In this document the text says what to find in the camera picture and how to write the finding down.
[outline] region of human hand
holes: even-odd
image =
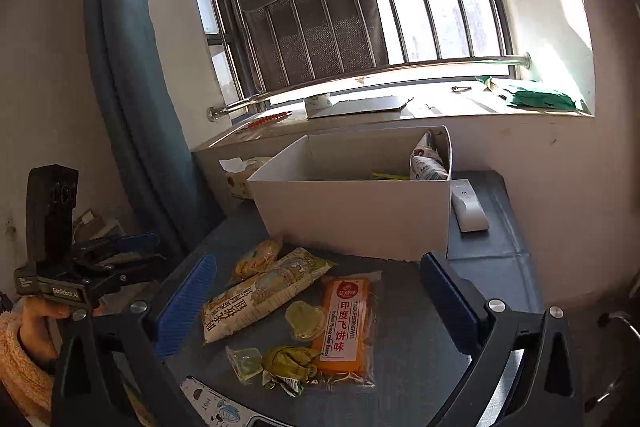
[[[18,335],[27,355],[40,367],[46,367],[58,357],[49,335],[46,317],[64,319],[70,313],[69,306],[49,301],[42,296],[24,298],[22,325]]]

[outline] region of metal railing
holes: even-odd
[[[236,71],[236,68],[233,65],[233,61],[231,60],[231,56],[228,50],[228,45],[227,45],[227,42],[225,41],[225,37],[224,37],[225,32],[223,30],[222,15],[220,13],[219,7],[217,6],[216,0],[212,0],[212,1],[214,4],[214,15],[216,17],[216,23],[218,24],[218,28],[220,30],[222,44],[225,49],[226,58],[229,61],[230,70],[233,76],[233,81],[236,87],[239,88],[239,86],[241,86],[241,83],[239,82],[238,72]],[[409,60],[406,41],[404,39],[404,33],[402,31],[402,25],[400,22],[400,17],[398,15],[398,7],[396,6],[396,1],[388,0],[390,10],[392,13],[394,26],[396,28],[396,33],[398,35],[398,41],[400,44],[403,62],[400,64],[390,64],[390,65],[376,64],[376,57],[375,57],[374,49],[371,43],[369,31],[367,29],[366,19],[362,11],[362,6],[360,5],[360,0],[353,0],[354,7],[356,9],[356,13],[360,22],[360,26],[362,28],[362,33],[363,33],[364,41],[366,43],[367,51],[369,52],[370,68],[361,70],[361,71],[345,71],[342,55],[340,52],[340,46],[338,45],[334,23],[332,22],[332,17],[329,12],[327,2],[326,0],[320,0],[320,3],[322,5],[322,12],[324,13],[325,22],[329,28],[329,35],[331,37],[331,42],[335,51],[335,56],[337,59],[340,73],[334,76],[325,76],[322,78],[317,78],[316,73],[314,71],[314,66],[312,64],[311,56],[310,56],[308,45],[307,45],[307,40],[305,38],[305,32],[303,29],[302,22],[300,21],[300,16],[298,14],[298,9],[296,7],[295,0],[288,0],[288,1],[289,1],[290,10],[292,12],[293,19],[298,31],[298,35],[300,36],[300,40],[302,41],[302,51],[303,51],[304,59],[308,66],[311,80],[308,82],[293,83],[293,84],[290,82],[289,73],[287,73],[287,67],[283,58],[280,44],[278,42],[278,36],[276,34],[276,28],[274,27],[274,24],[273,24],[270,8],[268,6],[265,6],[264,10],[266,14],[266,21],[271,33],[271,39],[273,41],[274,48],[276,50],[277,61],[282,71],[284,82],[286,84],[286,87],[283,87],[282,89],[268,91],[265,88],[265,82],[262,77],[260,64],[258,63],[257,53],[254,48],[254,43],[252,41],[252,36],[249,31],[244,13],[240,8],[238,0],[231,0],[231,3],[233,5],[233,12],[236,18],[240,21],[240,27],[241,27],[241,32],[242,32],[242,37],[244,39],[245,47],[247,49],[251,63],[254,67],[254,71],[252,71],[252,74],[254,76],[253,81],[258,93],[252,96],[246,97],[242,100],[239,100],[238,102],[231,103],[226,107],[209,108],[208,115],[207,115],[209,120],[214,121],[216,118],[229,114],[233,111],[236,111],[245,107],[258,105],[263,102],[267,102],[271,97],[278,94],[282,94],[284,92],[291,91],[291,90],[300,89],[302,87],[317,86],[319,84],[324,84],[326,82],[331,82],[334,80],[341,80],[344,78],[371,75],[374,73],[380,73],[384,71],[407,70],[407,69],[421,68],[425,66],[436,66],[436,65],[444,65],[444,64],[449,64],[449,65],[491,64],[491,65],[503,65],[503,66],[522,66],[524,68],[530,67],[530,57],[528,54],[510,55],[506,53],[507,48],[510,48],[510,46],[508,46],[508,42],[506,39],[506,28],[503,27],[503,24],[501,23],[501,20],[500,20],[500,12],[498,12],[498,6],[496,3],[496,0],[488,0],[491,14],[492,14],[492,19],[495,24],[495,31],[497,34],[498,50],[499,50],[499,55],[494,57],[481,57],[475,54],[474,43],[473,43],[469,20],[468,20],[468,13],[466,12],[464,1],[456,0],[458,9],[460,10],[460,16],[462,18],[462,25],[463,25],[466,45],[468,47],[468,57],[458,57],[458,58],[442,57],[442,49],[440,46],[440,41],[438,38],[438,32],[436,29],[436,24],[433,16],[433,11],[431,9],[430,1],[422,0],[424,4],[424,8],[427,13],[427,19],[431,29],[431,35],[433,37],[433,44],[435,48],[436,59],[422,60],[417,62],[411,62]]]

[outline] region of table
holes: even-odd
[[[541,312],[530,253],[502,177],[495,171],[476,171],[457,172],[454,178],[471,181],[490,228],[461,233],[452,210],[447,253],[451,266],[460,277],[476,284],[485,297],[499,297],[517,311]],[[267,237],[255,206],[244,203],[199,245],[196,253],[212,252],[218,264],[211,296],[222,292],[238,257]],[[420,283],[417,263],[311,251],[339,263],[332,268],[332,275],[382,270],[373,390],[328,393],[308,387],[303,396],[292,398],[279,388],[263,388],[259,377],[249,385],[239,383],[226,358],[225,346],[258,347],[265,354],[271,347],[294,343],[284,319],[286,306],[231,337],[206,346],[202,346],[202,324],[197,320],[180,351],[166,359],[166,366],[178,383],[187,376],[195,377],[246,407],[296,427],[424,427],[458,383],[470,359],[454,347]],[[316,283],[298,298],[319,303],[321,295],[322,285]],[[495,419],[519,360],[518,354],[512,353],[479,425],[490,425]]]

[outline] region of blue curtain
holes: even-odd
[[[129,202],[181,259],[223,219],[182,135],[147,0],[84,0],[95,94]]]

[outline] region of metal screw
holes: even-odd
[[[556,319],[561,319],[562,317],[564,317],[564,312],[562,311],[562,308],[559,308],[558,306],[551,306],[551,308],[549,308],[549,313],[551,314],[552,317],[555,317]]]
[[[84,308],[78,308],[76,311],[74,311],[74,313],[73,313],[73,315],[71,315],[71,317],[76,322],[81,321],[82,319],[84,319],[86,317],[86,310]]]
[[[502,313],[507,309],[507,305],[500,299],[491,299],[489,301],[489,308],[496,313]]]
[[[135,301],[129,309],[131,313],[141,314],[146,312],[146,302],[145,301]]]

